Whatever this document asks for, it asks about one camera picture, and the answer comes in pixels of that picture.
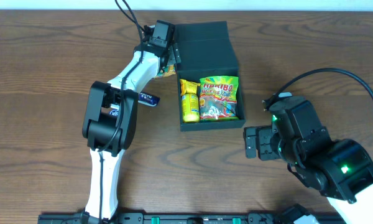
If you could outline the small yellow candy wrapper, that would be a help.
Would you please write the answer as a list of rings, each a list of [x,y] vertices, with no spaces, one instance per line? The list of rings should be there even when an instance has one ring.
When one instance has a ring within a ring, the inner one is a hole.
[[[191,82],[185,79],[180,79],[181,95],[197,94],[199,83]]]

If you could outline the yellow candy tube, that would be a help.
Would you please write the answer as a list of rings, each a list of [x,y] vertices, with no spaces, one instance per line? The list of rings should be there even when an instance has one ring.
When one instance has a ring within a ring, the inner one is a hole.
[[[200,120],[199,99],[194,93],[186,93],[182,99],[182,120],[184,123],[197,123]]]

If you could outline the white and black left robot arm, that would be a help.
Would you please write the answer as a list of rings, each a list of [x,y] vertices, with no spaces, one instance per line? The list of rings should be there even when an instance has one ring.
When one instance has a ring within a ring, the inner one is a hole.
[[[109,223],[115,216],[120,165],[134,138],[139,94],[169,62],[178,61],[172,45],[139,45],[121,73],[92,84],[82,127],[92,161],[90,196],[82,223]]]

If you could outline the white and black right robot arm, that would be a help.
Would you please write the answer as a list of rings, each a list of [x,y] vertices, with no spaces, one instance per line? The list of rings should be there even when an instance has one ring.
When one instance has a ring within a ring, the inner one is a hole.
[[[355,140],[331,139],[302,96],[269,108],[270,125],[244,128],[246,157],[283,160],[305,187],[326,197],[346,223],[373,222],[373,160]]]

